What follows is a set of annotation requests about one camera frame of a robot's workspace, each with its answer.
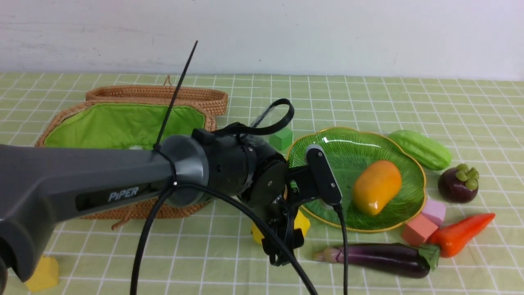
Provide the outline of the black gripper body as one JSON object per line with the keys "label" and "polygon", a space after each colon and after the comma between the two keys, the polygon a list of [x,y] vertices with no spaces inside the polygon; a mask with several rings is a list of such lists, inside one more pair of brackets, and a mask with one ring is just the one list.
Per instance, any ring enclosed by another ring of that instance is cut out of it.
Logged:
{"label": "black gripper body", "polygon": [[258,229],[270,263],[289,264],[305,239],[300,229],[294,229],[299,207],[320,199],[311,170],[307,164],[291,168],[282,158],[248,159],[242,164],[242,180],[242,202],[268,227]]}

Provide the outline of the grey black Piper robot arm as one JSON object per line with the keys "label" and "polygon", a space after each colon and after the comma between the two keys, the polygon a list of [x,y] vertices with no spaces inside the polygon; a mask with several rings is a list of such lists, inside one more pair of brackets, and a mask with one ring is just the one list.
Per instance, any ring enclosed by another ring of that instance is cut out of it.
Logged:
{"label": "grey black Piper robot arm", "polygon": [[58,223],[156,197],[137,246],[131,295],[138,291],[145,243],[160,207],[212,198],[251,218],[271,263],[290,263],[316,295],[294,256],[303,235],[292,224],[298,207],[320,196],[313,170],[321,161],[290,168],[262,138],[268,134],[267,127],[195,129],[190,136],[169,136],[152,150],[1,145],[1,290],[8,269],[29,280]]}

